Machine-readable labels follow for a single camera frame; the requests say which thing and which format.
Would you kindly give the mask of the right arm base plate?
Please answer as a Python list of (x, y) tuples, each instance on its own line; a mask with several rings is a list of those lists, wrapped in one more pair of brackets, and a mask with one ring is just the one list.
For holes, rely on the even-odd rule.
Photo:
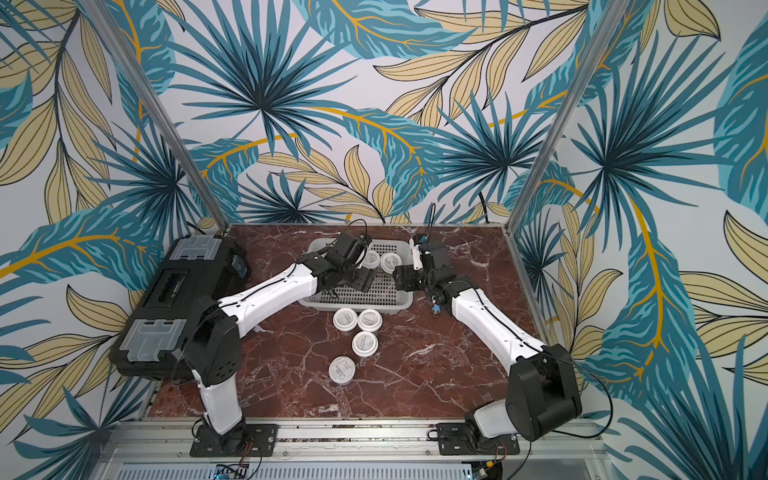
[(493, 456), (505, 457), (520, 453), (515, 435), (505, 434), (494, 438), (483, 436), (479, 429), (466, 422), (438, 423), (427, 435), (438, 443), (442, 456)]

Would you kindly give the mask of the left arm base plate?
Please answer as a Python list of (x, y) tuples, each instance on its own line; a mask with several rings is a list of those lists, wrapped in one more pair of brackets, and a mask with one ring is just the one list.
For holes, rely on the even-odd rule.
[(206, 423), (193, 434), (189, 455), (192, 458), (271, 457), (279, 426), (277, 424), (236, 425), (226, 434), (218, 434)]

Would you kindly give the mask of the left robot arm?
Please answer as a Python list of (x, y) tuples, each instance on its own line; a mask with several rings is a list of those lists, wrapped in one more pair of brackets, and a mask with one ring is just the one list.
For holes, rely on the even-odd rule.
[(305, 253), (276, 276), (219, 300), (201, 297), (190, 315), (198, 320), (181, 359), (192, 373), (204, 407), (203, 426), (219, 440), (245, 434), (236, 374), (242, 339), (262, 321), (319, 292), (349, 287), (366, 292), (375, 272), (362, 265), (372, 238), (340, 233), (335, 240)]

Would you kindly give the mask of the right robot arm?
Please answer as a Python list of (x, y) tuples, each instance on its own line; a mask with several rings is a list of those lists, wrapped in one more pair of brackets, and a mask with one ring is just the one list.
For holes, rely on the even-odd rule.
[(528, 334), (476, 282), (457, 275), (443, 243), (417, 234), (409, 246), (413, 262), (394, 269), (396, 289), (423, 292), (468, 327), (506, 369), (506, 397), (468, 414), (477, 437), (520, 435), (535, 441), (582, 414), (575, 366), (566, 349)]

